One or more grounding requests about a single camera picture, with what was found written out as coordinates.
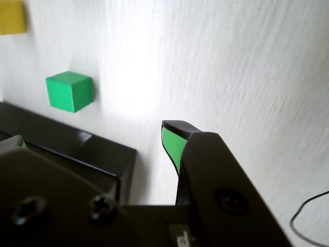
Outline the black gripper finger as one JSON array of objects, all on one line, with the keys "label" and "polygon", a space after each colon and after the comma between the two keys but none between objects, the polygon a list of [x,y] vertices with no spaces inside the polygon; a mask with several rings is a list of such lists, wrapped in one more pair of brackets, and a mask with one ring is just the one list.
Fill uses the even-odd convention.
[{"label": "black gripper finger", "polygon": [[223,139],[182,120],[164,120],[162,145],[209,246],[290,246]]},{"label": "black gripper finger", "polygon": [[1,246],[137,246],[116,201],[28,150],[1,141]]}]

